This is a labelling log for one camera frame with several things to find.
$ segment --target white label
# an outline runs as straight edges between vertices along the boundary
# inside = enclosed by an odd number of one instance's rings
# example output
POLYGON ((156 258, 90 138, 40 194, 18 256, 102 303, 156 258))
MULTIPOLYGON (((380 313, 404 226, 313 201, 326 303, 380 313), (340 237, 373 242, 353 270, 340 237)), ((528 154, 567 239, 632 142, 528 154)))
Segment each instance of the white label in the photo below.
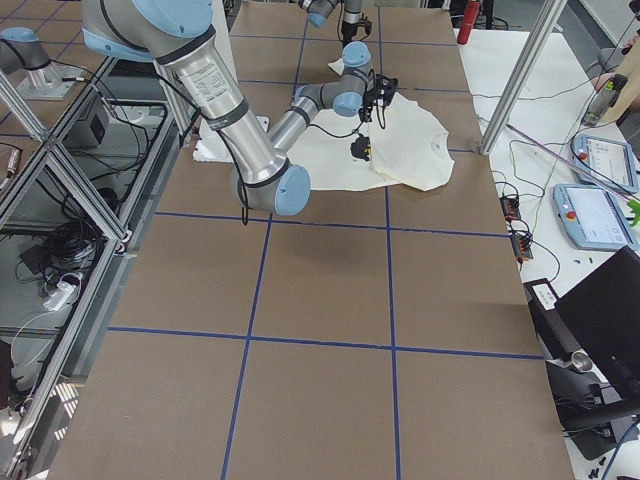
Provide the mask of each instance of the white label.
POLYGON ((214 63, 205 65, 189 75, 180 75, 180 80, 200 106, 212 102, 231 90, 229 83, 224 78, 224 73, 214 63))
POLYGON ((553 310, 556 308, 556 296, 549 288, 549 285, 546 283, 534 285, 533 291, 545 310, 553 310))

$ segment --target red fire extinguisher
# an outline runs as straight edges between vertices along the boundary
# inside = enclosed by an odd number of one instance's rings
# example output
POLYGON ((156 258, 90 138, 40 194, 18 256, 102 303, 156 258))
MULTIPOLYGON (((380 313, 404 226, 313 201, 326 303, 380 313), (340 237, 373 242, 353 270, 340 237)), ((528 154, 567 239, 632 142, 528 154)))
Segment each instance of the red fire extinguisher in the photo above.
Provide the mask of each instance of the red fire extinguisher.
POLYGON ((467 8, 464 9, 464 17, 462 18, 462 25, 460 25, 460 31, 458 32, 458 44, 466 45, 471 35, 471 29, 476 23, 478 18, 478 12, 480 11, 480 1, 471 0, 467 3, 467 8))

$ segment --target light blue joint cap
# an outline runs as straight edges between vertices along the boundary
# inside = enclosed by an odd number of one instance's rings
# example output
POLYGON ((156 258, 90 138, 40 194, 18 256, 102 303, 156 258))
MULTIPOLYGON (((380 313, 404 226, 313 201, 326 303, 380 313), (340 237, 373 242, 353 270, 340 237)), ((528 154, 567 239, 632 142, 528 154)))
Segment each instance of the light blue joint cap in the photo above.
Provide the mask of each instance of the light blue joint cap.
POLYGON ((341 117, 353 117, 362 106, 362 96, 356 92, 344 92, 333 100, 333 111, 341 117))
POLYGON ((127 45, 116 43, 109 38, 101 37, 86 28, 82 29, 84 34, 84 43, 94 52, 98 52, 108 57, 121 58, 122 60, 131 60, 132 62, 153 62, 153 57, 149 52, 136 50, 127 45))
POLYGON ((0 37, 8 42, 17 43, 33 43, 38 41, 38 36, 33 33, 33 30, 26 27, 5 28, 0 32, 0 37))
POLYGON ((371 61, 371 53, 362 42, 351 42, 342 50, 342 60, 347 67, 361 67, 371 61))
POLYGON ((325 23, 327 23, 327 19, 320 15, 319 13, 310 13, 309 14, 309 23, 314 27, 322 27, 325 23))
POLYGON ((212 0, 132 0, 153 26, 179 38, 195 38, 207 31, 213 20, 212 0))
POLYGON ((304 167, 291 165, 284 172, 276 191, 276 213, 295 215, 300 213, 309 201, 311 178, 304 167))
POLYGON ((296 101, 297 99, 299 99, 300 95, 302 94, 302 91, 308 86, 309 85, 303 85, 301 87, 296 88, 296 93, 293 94, 293 100, 296 101))

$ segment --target white table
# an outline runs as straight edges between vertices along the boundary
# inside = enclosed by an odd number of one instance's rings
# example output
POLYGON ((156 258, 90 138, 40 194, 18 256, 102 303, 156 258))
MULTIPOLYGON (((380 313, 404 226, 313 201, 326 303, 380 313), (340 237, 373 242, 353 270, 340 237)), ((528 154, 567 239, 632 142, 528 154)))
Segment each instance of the white table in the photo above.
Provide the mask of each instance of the white table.
MULTIPOLYGON (((460 46, 460 53, 469 89, 473 94, 489 97, 501 95, 527 36, 526 32, 472 32, 469 43, 460 46)), ((554 33, 550 36, 520 97, 551 96, 574 87, 577 88, 551 99, 519 100, 509 123, 541 143, 565 143, 579 128, 582 109, 587 98, 593 93, 593 88, 564 37, 554 33)), ((474 96, 474 106, 483 131, 487 126, 487 121, 483 119, 491 118, 497 102, 498 98, 474 96)), ((615 125, 585 131, 590 132, 599 137, 623 140, 615 125)), ((515 178, 509 152, 509 143, 512 140, 524 139, 505 129, 491 152, 492 168, 504 173, 507 181, 514 184, 521 195, 540 194, 539 189, 515 178)), ((565 156, 569 154, 568 147, 550 148, 565 156)), ((514 143, 513 152, 518 176, 538 185, 544 185, 548 181, 539 206, 537 222, 535 219, 538 199, 530 196, 521 198, 520 210, 531 228, 534 229, 535 226, 534 239, 552 250, 560 260, 560 274, 553 286, 562 296, 607 260, 612 252, 579 250, 566 236, 553 209, 551 187, 558 183, 578 183, 569 167, 560 162, 556 163, 553 157, 537 147, 514 143)), ((503 180, 501 173, 494 173, 494 178, 496 181, 503 180)), ((498 191, 502 191, 502 185, 498 185, 498 191)), ((506 192, 510 193, 511 190, 507 187, 506 192)), ((636 227, 634 231, 640 236, 640 227, 636 227)), ((522 281, 552 278, 556 272, 556 263, 551 255, 536 245, 533 246, 533 255, 534 260, 523 265, 522 281)), ((593 468, 600 467, 597 464, 599 459, 592 462, 585 460, 570 440, 567 441, 567 448, 577 479, 586 479, 593 468)), ((600 478, 603 471, 604 468, 600 467, 600 478)), ((608 479, 625 474, 640 476, 640 441, 625 444, 608 479)))

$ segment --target sticker on robot arm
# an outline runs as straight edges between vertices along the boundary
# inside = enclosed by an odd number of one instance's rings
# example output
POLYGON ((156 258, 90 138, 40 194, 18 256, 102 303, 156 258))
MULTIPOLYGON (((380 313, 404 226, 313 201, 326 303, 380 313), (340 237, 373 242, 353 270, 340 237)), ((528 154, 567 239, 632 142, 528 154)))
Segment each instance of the sticker on robot arm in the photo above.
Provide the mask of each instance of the sticker on robot arm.
POLYGON ((224 73, 213 63, 189 75, 180 75, 180 80, 199 105, 206 105, 231 90, 224 73))

